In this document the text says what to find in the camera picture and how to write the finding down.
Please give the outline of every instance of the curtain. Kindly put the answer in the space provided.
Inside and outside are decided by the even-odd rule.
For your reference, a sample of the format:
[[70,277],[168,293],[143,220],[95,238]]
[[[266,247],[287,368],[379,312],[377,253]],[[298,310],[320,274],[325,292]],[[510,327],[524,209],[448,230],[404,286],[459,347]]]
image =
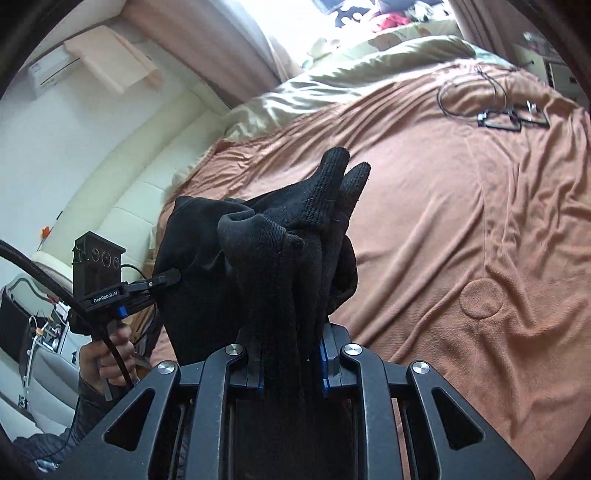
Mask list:
[[122,16],[194,70],[230,107],[302,72],[237,0],[128,0]]
[[533,27],[507,0],[449,3],[465,40],[515,63],[512,44],[521,43],[523,33]]

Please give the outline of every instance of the round patch on blanket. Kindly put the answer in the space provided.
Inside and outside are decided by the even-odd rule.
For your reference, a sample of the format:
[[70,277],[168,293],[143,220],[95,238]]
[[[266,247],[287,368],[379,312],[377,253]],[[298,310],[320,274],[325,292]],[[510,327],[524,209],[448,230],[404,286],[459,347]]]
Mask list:
[[479,278],[468,283],[460,293],[462,311],[476,320],[492,317],[503,306],[505,293],[490,278]]

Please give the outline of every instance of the black cable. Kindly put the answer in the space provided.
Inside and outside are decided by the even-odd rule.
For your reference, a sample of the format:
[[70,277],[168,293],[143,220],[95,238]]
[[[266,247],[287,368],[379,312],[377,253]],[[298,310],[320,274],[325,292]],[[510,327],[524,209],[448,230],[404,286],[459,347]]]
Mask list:
[[64,448],[66,448],[68,446],[68,443],[70,443],[70,438],[72,438],[72,430],[74,430],[74,425],[76,424],[76,417],[78,416],[78,407],[79,406],[80,406],[80,396],[78,396],[78,400],[76,401],[76,409],[74,410],[74,418],[72,419],[72,426],[70,427],[70,430],[68,431],[68,436],[66,437],[66,441],[64,442],[64,444],[60,448],[58,448],[55,452],[48,453],[47,455],[43,455],[42,457],[25,458],[24,459],[25,462],[36,462],[37,460],[49,460],[50,457],[57,455]]
[[105,329],[97,328],[95,325],[92,324],[92,322],[89,321],[86,310],[64,287],[62,287],[58,282],[51,278],[39,266],[33,263],[28,257],[23,255],[12,245],[6,243],[4,240],[0,240],[0,257],[5,258],[9,262],[15,264],[25,273],[32,276],[44,287],[47,287],[58,298],[61,298],[66,304],[68,304],[92,331],[93,336],[101,339],[105,343],[105,345],[113,355],[113,358],[115,358],[115,362],[121,370],[121,374],[123,375],[123,378],[125,379],[125,383],[127,384],[127,386],[130,389],[134,387],[134,383],[132,382],[131,376],[127,371],[127,367],[125,366],[125,362],[121,358],[121,354],[117,350],[116,346],[109,338],[109,334],[106,332]]
[[[507,75],[517,71],[518,68],[512,67],[510,69],[502,69],[502,70],[507,72],[507,74],[503,75],[503,78],[505,78]],[[478,78],[472,78],[472,76],[474,74],[477,74]],[[443,115],[445,115],[448,118],[455,119],[455,120],[460,120],[460,121],[465,121],[465,122],[475,122],[476,118],[474,115],[465,115],[463,113],[452,112],[449,109],[447,109],[445,106],[443,106],[443,96],[447,91],[449,91],[449,89],[451,89],[453,87],[459,87],[462,85],[466,85],[469,82],[475,82],[478,80],[486,80],[490,84],[490,86],[492,87],[492,89],[494,91],[494,95],[495,95],[492,105],[487,107],[485,110],[492,109],[492,108],[496,107],[496,104],[499,100],[499,90],[502,92],[503,99],[504,99],[502,109],[506,110],[508,108],[509,95],[507,94],[506,89],[501,85],[501,83],[496,78],[483,72],[482,68],[476,67],[474,72],[466,73],[464,75],[449,79],[449,80],[443,82],[443,84],[437,89],[437,95],[436,95],[437,106],[443,112]]]
[[154,311],[152,312],[152,318],[150,319],[150,323],[144,330],[144,332],[139,336],[139,338],[134,342],[134,346],[140,343],[144,337],[149,333],[154,333],[156,328],[156,317],[158,316],[158,306],[154,303]]
[[127,267],[127,268],[133,268],[133,269],[134,269],[134,270],[135,270],[137,273],[139,273],[139,274],[140,274],[140,275],[141,275],[141,276],[144,278],[144,280],[147,280],[147,279],[148,279],[148,277],[146,277],[146,276],[144,275],[144,272],[142,272],[142,271],[141,271],[141,270],[140,270],[138,267],[136,267],[135,265],[131,265],[131,264],[129,264],[129,263],[124,263],[124,264],[122,264],[122,265],[121,265],[121,268],[123,268],[123,267]]

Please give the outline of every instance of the red cloth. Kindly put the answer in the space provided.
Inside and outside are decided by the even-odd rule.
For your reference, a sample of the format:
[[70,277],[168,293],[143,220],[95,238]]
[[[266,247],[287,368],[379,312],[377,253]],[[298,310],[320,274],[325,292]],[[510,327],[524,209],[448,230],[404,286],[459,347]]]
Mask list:
[[407,25],[410,20],[403,14],[391,13],[378,15],[372,18],[369,23],[371,24],[371,30],[374,33],[381,32],[387,28],[399,27],[400,25]]

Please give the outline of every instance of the black jacket sleeve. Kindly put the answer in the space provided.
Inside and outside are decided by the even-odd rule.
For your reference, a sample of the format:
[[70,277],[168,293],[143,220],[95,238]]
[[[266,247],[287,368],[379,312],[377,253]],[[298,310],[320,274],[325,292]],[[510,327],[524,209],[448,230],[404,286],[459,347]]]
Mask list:
[[116,401],[107,402],[82,379],[78,389],[80,396],[71,429],[59,436],[38,433],[29,438],[19,437],[12,443],[26,462],[35,464],[41,471],[55,470],[116,404]]

